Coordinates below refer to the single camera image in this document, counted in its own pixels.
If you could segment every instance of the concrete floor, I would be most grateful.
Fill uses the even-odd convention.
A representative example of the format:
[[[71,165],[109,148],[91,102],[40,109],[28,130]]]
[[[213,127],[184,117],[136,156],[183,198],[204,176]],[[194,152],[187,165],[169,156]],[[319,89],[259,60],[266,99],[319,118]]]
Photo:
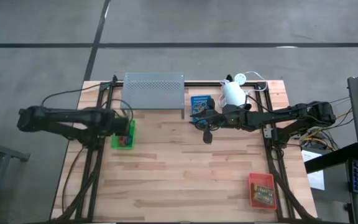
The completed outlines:
[[[103,3],[0,1],[0,43],[92,43]],[[358,0],[113,0],[101,42],[354,43]],[[31,153],[28,163],[14,161],[9,167],[0,193],[0,223],[48,219],[67,141],[20,132],[17,112],[49,94],[79,88],[90,52],[0,49],[0,144]],[[284,80],[291,104],[331,101],[347,96],[346,78],[358,76],[358,48],[99,49],[90,79],[178,71],[189,80],[216,80],[248,70]],[[75,108],[78,98],[78,93],[61,95],[46,105]],[[334,110],[341,114],[349,108],[347,102]],[[351,124],[332,134],[340,146],[356,142]],[[334,201],[340,199],[323,193],[313,192],[319,216],[346,221],[342,203]]]

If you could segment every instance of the white paper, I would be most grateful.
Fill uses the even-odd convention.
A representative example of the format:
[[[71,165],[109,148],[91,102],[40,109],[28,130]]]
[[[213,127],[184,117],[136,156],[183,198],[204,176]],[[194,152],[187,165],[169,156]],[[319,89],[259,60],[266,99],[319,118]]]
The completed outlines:
[[[306,162],[319,156],[321,156],[321,154],[302,150],[303,162]],[[310,187],[314,189],[324,190],[324,172],[322,170],[308,174],[308,178]]]

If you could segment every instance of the wooden table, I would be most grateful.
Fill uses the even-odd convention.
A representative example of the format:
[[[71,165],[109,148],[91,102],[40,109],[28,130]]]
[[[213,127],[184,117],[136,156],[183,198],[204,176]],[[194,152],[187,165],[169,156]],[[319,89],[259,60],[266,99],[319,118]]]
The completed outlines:
[[[83,87],[98,83],[84,82]],[[289,105],[283,81],[268,81],[268,86],[275,110]],[[113,98],[121,98],[121,90],[115,88]],[[111,149],[110,138],[106,139],[94,222],[277,220],[274,211],[253,209],[249,203],[249,173],[269,172],[261,131],[248,133],[220,129],[213,132],[213,143],[209,145],[204,144],[202,131],[188,123],[191,96],[211,95],[217,101],[220,94],[218,87],[185,88],[184,120],[178,110],[134,111],[136,137],[132,150]],[[95,106],[97,96],[98,87],[83,91],[78,109]],[[113,101],[112,108],[119,108],[119,102]],[[252,109],[257,110],[254,102]],[[63,184],[80,149],[81,145],[76,141],[68,146],[52,218],[62,213]],[[284,150],[290,189],[307,211],[316,217],[300,148],[288,146]],[[86,150],[82,152],[68,181],[65,206],[78,193],[85,157]],[[279,192],[283,211],[287,213],[283,193]],[[88,209],[89,194],[85,211]]]

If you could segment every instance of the desk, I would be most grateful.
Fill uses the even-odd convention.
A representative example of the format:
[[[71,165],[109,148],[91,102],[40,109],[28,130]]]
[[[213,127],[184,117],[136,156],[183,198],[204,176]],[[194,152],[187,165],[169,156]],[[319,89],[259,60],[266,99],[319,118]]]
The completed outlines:
[[[83,88],[98,83],[84,82]],[[283,81],[268,81],[268,86],[275,110],[289,105]],[[113,98],[121,98],[121,90],[115,87]],[[204,144],[203,133],[188,123],[191,96],[211,95],[217,102],[220,94],[218,87],[186,87],[184,120],[180,111],[135,110],[136,137],[132,150],[111,149],[110,138],[106,139],[94,222],[277,220],[274,211],[253,209],[249,205],[249,173],[269,172],[261,131],[248,133],[220,129],[213,132],[213,143],[209,145]],[[98,87],[83,91],[78,109],[95,106],[97,96]],[[252,109],[256,110],[256,104],[252,103]],[[113,101],[112,108],[119,108],[119,102]],[[68,145],[52,218],[62,213],[62,188],[80,149],[81,145],[76,141]],[[86,150],[68,181],[65,206],[78,193],[85,156]],[[288,146],[284,161],[290,189],[306,210],[316,217],[299,147]],[[280,196],[285,210],[282,192]],[[89,194],[85,198],[86,210],[87,200]]]

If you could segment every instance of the green container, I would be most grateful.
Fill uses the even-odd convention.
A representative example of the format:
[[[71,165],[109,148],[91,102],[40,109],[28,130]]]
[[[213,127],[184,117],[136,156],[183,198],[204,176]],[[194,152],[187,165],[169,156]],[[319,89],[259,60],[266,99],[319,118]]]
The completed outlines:
[[[111,148],[112,149],[133,149],[134,148],[134,144],[135,144],[135,120],[131,121],[131,124],[130,124],[130,127],[129,127],[129,135],[132,136],[132,142],[126,147],[121,147],[119,145],[119,136],[116,136],[115,134],[113,134],[111,136]]]

